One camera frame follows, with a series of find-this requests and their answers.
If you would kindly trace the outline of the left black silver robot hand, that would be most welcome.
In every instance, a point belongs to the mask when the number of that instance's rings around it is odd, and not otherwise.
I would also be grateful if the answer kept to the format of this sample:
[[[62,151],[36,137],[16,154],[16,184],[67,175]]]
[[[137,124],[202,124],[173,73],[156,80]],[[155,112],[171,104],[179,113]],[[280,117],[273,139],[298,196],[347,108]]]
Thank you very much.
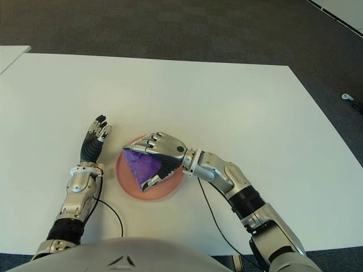
[[[88,128],[80,151],[80,163],[96,163],[112,126],[107,124],[106,116],[100,115]]]

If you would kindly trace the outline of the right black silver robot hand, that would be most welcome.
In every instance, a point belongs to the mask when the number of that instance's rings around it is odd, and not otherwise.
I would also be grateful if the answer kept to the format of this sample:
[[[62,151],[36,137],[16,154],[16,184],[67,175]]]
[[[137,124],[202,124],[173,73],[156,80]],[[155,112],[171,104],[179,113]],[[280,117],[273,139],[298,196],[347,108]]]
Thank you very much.
[[[160,131],[126,144],[123,151],[141,154],[160,163],[160,166],[140,184],[141,191],[146,192],[182,165],[187,147],[181,140]]]

